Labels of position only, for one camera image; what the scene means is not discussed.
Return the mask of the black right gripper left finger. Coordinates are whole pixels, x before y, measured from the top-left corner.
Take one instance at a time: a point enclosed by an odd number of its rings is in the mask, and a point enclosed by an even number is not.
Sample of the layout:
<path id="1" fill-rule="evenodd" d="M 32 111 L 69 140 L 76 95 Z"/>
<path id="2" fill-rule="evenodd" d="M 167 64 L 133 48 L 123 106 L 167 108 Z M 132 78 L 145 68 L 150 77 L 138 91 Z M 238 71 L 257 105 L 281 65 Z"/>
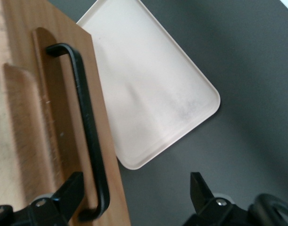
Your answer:
<path id="1" fill-rule="evenodd" d="M 38 198 L 17 212 L 0 205 L 0 226 L 67 226 L 83 198 L 83 173 L 74 172 L 51 197 Z"/>

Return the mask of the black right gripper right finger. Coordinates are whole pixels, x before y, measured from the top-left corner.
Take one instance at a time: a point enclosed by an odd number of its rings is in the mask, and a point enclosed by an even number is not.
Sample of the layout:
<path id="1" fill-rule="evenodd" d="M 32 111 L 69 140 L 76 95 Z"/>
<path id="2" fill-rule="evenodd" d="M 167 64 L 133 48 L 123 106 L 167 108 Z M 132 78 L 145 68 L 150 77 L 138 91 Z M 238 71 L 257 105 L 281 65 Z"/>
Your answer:
<path id="1" fill-rule="evenodd" d="M 195 213 L 185 226 L 249 226 L 248 212 L 223 197 L 216 198 L 202 175 L 190 175 L 190 198 Z"/>

